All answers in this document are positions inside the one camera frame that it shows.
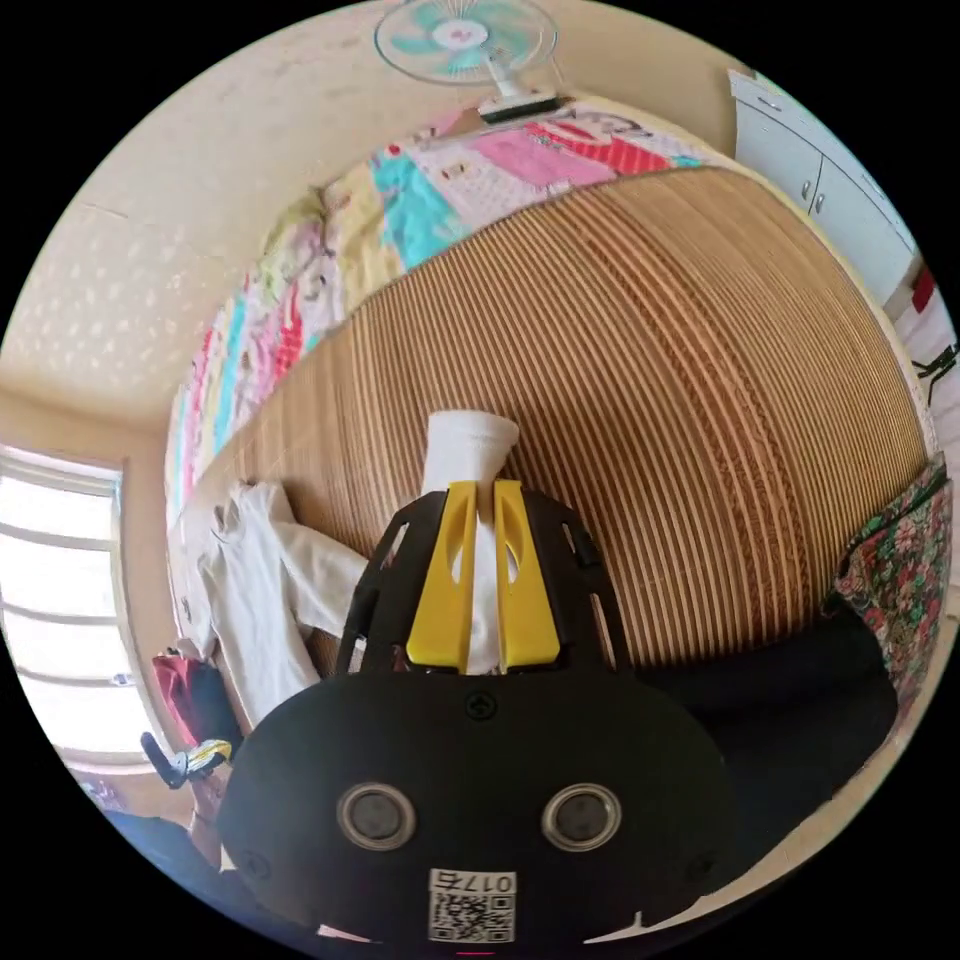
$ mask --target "white clothing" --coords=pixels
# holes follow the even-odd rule
[[[217,640],[251,726],[320,677],[304,640],[339,637],[366,560],[298,524],[278,483],[238,484],[214,511],[198,562],[194,617],[201,657]]]
[[[473,625],[467,673],[489,673],[500,664],[497,616],[497,553],[493,526],[493,481],[516,445],[512,421],[476,410],[445,410],[430,416],[421,495],[451,483],[477,484]]]

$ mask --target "colorful quilt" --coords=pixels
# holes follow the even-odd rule
[[[312,190],[280,218],[177,391],[167,523],[287,371],[384,285],[502,217],[580,186],[701,164],[709,147],[634,111],[578,100],[547,118],[446,136],[444,118]]]

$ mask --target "bamboo mat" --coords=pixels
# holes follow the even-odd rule
[[[926,462],[871,307],[791,209],[732,170],[618,180],[492,225],[318,345],[198,484],[175,592],[237,479],[369,553],[447,408],[520,425],[507,475],[581,514],[650,664],[801,627]]]

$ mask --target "qr code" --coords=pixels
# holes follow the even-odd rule
[[[517,875],[430,871],[430,939],[441,943],[512,943]]]

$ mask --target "white cabinet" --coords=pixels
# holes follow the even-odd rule
[[[810,216],[878,303],[886,303],[909,269],[913,251],[856,183],[826,157]]]
[[[783,91],[736,71],[736,159],[807,211],[879,305],[917,254],[903,219],[863,165]]]
[[[759,110],[737,104],[737,161],[775,183],[798,207],[809,210],[823,154]]]

